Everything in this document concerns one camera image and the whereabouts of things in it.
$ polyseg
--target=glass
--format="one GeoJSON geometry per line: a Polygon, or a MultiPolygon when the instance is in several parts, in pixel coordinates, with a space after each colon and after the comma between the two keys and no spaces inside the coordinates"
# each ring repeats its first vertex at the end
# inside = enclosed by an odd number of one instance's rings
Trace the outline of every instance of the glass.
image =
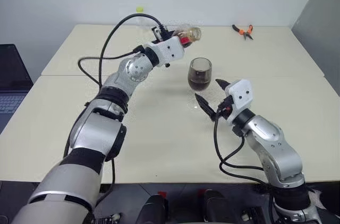
{"type": "Polygon", "coordinates": [[[195,58],[190,63],[188,83],[194,91],[205,90],[211,81],[212,65],[206,58],[195,58]]]}

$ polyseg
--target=black cable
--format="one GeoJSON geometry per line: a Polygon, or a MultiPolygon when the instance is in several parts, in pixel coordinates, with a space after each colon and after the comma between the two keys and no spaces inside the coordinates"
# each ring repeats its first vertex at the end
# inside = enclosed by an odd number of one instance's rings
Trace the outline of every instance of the black cable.
{"type": "Polygon", "coordinates": [[[268,202],[268,211],[269,211],[269,220],[271,224],[275,224],[274,216],[273,216],[273,205],[274,205],[274,196],[269,194],[269,202],[268,202]]]}
{"type": "Polygon", "coordinates": [[[226,166],[229,166],[229,167],[232,167],[232,168],[244,168],[244,169],[255,169],[255,170],[261,170],[263,171],[264,169],[262,167],[256,167],[256,166],[239,166],[239,165],[233,165],[233,164],[230,164],[228,162],[226,162],[227,159],[231,158],[233,155],[235,155],[236,153],[238,153],[242,147],[244,146],[244,136],[242,136],[242,142],[241,142],[241,145],[236,149],[234,150],[232,153],[230,153],[225,159],[222,158],[222,155],[219,151],[219,148],[218,148],[218,143],[217,143],[217,126],[218,126],[218,120],[219,120],[219,114],[221,112],[221,109],[217,109],[216,111],[216,119],[215,119],[215,125],[214,125],[214,144],[215,144],[215,150],[216,150],[216,153],[217,153],[217,156],[218,158],[220,159],[220,161],[225,164],[226,166]]]}
{"type": "MultiPolygon", "coordinates": [[[[129,53],[123,54],[121,56],[116,56],[116,57],[103,57],[103,59],[119,59],[119,58],[123,58],[132,54],[135,54],[135,51],[131,51],[129,53]]],[[[94,56],[88,56],[88,57],[82,57],[78,60],[78,68],[80,69],[81,72],[83,72],[88,78],[90,78],[91,80],[93,80],[96,84],[99,85],[99,82],[93,77],[91,76],[82,66],[81,66],[81,62],[86,60],[86,59],[100,59],[100,57],[94,57],[94,56]]]]}
{"type": "Polygon", "coordinates": [[[108,37],[106,38],[106,41],[103,45],[103,48],[101,50],[101,53],[100,53],[100,57],[99,57],[99,68],[98,68],[98,85],[99,85],[99,88],[101,88],[102,86],[102,83],[101,83],[101,65],[103,63],[103,58],[104,58],[104,52],[105,52],[105,49],[107,47],[107,44],[108,42],[110,41],[112,35],[114,34],[114,32],[117,31],[117,29],[127,20],[133,18],[133,17],[146,17],[146,18],[149,18],[149,19],[152,19],[154,20],[160,27],[161,31],[164,30],[164,26],[160,23],[160,21],[158,21],[155,17],[149,15],[149,14],[144,14],[144,13],[134,13],[134,14],[130,14],[129,16],[125,17],[124,19],[122,19],[115,27],[114,29],[110,32],[110,34],[108,35],[108,37]]]}
{"type": "Polygon", "coordinates": [[[112,191],[113,191],[113,185],[116,181],[116,174],[115,174],[115,161],[114,159],[111,160],[112,165],[112,183],[110,185],[110,188],[97,200],[96,206],[100,204],[101,201],[103,201],[112,191]]]}

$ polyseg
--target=laptop keyboard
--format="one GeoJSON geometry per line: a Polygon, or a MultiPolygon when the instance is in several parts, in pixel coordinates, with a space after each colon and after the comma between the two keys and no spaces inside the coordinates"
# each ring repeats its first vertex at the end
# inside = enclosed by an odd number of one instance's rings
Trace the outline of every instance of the laptop keyboard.
{"type": "Polygon", "coordinates": [[[0,114],[13,114],[25,96],[0,96],[0,114]]]}

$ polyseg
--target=laptop screen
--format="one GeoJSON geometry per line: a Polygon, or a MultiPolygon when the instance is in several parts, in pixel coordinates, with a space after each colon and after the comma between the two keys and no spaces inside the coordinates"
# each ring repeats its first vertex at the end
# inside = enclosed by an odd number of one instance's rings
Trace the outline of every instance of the laptop screen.
{"type": "Polygon", "coordinates": [[[32,86],[15,45],[0,45],[0,90],[29,90],[32,86]]]}

